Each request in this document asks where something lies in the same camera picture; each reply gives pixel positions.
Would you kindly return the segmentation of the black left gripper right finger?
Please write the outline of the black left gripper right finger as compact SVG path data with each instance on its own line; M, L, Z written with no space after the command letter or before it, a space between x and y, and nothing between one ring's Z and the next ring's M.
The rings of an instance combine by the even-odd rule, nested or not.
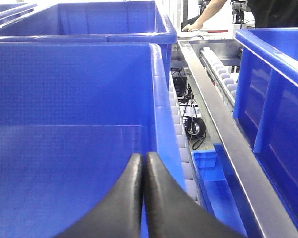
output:
M144 203L151 238L241 238L200 207L173 178L157 152L146 154Z

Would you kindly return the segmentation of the person's forearm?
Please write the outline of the person's forearm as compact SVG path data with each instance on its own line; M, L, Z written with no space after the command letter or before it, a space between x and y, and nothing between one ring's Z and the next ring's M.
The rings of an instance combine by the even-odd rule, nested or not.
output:
M195 21L196 28L202 28L203 24L207 20L215 16L215 14L222 9L226 2L226 0L211 0L206 9L200 15L200 17Z

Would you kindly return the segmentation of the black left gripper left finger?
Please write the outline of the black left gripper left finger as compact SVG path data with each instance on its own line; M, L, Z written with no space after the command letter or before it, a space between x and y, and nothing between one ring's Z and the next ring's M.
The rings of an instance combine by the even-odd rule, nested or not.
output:
M57 238L139 238L142 215L143 156L133 153L106 196Z

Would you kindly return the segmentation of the person's hand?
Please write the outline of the person's hand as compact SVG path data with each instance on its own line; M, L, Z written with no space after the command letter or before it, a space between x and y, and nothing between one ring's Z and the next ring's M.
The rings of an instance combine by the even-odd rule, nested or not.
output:
M188 24L185 27L182 28L182 32L191 32L191 31L199 31L203 27L202 23L193 23L193 24Z

